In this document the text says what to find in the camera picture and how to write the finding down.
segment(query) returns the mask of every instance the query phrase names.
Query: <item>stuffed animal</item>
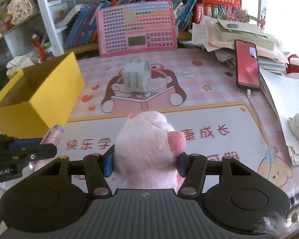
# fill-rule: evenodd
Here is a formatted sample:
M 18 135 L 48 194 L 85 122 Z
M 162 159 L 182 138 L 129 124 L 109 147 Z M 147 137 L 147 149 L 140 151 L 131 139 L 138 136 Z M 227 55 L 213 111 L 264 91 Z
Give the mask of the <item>stuffed animal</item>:
M 120 188 L 177 192 L 183 180 L 176 170 L 176 157 L 185 147 L 184 134 L 175 131 L 163 114 L 129 114 L 116 139 L 112 175 Z

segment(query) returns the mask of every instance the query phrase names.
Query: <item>gray ribbed plate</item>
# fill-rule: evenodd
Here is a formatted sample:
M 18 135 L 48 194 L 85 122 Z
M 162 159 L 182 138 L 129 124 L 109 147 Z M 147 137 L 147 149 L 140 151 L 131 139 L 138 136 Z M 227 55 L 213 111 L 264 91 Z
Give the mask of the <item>gray ribbed plate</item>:
M 86 214 L 58 231 L 35 234 L 8 229 L 0 239 L 269 239 L 229 232 L 208 219 L 194 200 L 174 190 L 117 190 L 94 200 Z

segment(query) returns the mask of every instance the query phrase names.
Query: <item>roll of labels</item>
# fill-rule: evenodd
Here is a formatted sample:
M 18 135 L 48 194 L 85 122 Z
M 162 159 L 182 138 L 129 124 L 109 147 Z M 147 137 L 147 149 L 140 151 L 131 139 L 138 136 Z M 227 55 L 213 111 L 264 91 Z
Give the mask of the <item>roll of labels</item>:
M 130 93 L 148 93 L 151 71 L 148 61 L 137 58 L 129 60 L 123 69 L 124 86 Z

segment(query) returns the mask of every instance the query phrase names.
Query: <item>yellow block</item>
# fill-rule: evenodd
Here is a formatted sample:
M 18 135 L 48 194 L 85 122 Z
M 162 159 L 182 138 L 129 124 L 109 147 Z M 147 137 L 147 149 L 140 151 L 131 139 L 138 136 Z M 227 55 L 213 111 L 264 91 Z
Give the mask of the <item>yellow block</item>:
M 65 126 L 84 87 L 74 53 L 20 70 L 0 91 L 0 129 L 18 138 L 40 138 Z

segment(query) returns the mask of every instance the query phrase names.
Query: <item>smartphone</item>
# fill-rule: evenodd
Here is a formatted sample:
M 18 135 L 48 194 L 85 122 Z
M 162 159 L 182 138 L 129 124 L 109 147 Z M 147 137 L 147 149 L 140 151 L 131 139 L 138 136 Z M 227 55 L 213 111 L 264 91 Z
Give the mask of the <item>smartphone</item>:
M 256 45 L 235 40 L 236 85 L 241 89 L 260 90 L 259 64 Z

